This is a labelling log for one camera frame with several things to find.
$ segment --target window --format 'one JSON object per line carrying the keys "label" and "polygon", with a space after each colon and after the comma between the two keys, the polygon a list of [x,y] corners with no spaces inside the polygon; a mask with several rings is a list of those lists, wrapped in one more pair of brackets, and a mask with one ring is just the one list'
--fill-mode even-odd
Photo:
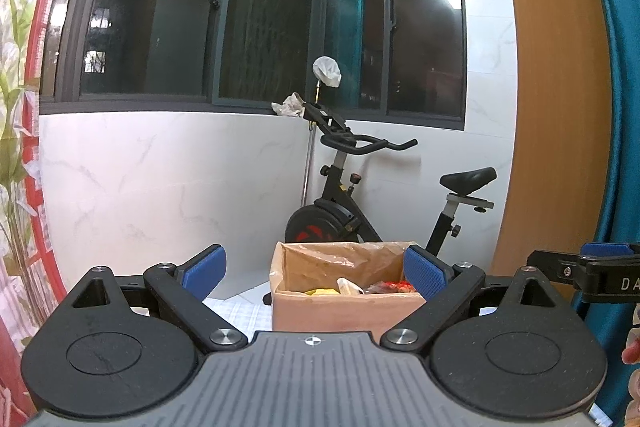
{"label": "window", "polygon": [[462,127],[462,0],[327,0],[324,52],[342,72],[324,103],[352,118]]}
{"label": "window", "polygon": [[305,92],[311,0],[229,0],[220,98],[281,101]]}
{"label": "window", "polygon": [[[52,0],[41,110],[271,113],[309,96],[346,118],[463,128],[463,0]],[[66,103],[62,108],[60,102]]]}

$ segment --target metal screw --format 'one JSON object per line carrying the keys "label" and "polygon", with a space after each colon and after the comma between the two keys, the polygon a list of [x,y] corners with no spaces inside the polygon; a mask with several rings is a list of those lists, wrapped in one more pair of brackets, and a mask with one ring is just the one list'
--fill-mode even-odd
{"label": "metal screw", "polygon": [[418,340],[418,333],[414,330],[408,330],[407,328],[396,328],[386,334],[386,339],[392,344],[405,346],[406,344],[413,344]]}
{"label": "metal screw", "polygon": [[231,346],[242,340],[242,333],[238,330],[221,328],[211,333],[209,340],[214,344],[219,344],[220,346]]}

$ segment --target wooden panel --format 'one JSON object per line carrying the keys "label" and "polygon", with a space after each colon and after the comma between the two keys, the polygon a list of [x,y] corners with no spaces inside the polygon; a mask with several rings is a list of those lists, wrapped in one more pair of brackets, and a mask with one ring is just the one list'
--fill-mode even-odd
{"label": "wooden panel", "polygon": [[610,141],[609,47],[601,0],[513,0],[518,115],[509,192],[491,272],[536,248],[593,239]]}

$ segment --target open cardboard box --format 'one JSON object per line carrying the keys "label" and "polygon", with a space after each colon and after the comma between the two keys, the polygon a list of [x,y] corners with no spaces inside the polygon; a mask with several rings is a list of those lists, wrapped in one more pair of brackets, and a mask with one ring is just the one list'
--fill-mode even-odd
{"label": "open cardboard box", "polygon": [[273,330],[321,333],[371,331],[376,342],[424,304],[419,293],[315,295],[338,289],[345,277],[365,289],[379,281],[402,280],[404,250],[412,243],[294,243],[276,245],[269,282]]}

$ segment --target bike seat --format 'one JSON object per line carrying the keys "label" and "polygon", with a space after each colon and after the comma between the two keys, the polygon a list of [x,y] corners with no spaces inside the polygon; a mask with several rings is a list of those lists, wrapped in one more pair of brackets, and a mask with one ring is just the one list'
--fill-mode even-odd
{"label": "bike seat", "polygon": [[468,196],[478,188],[494,181],[498,177],[493,167],[478,169],[477,171],[456,172],[445,174],[440,178],[440,185],[455,192],[459,196]]}

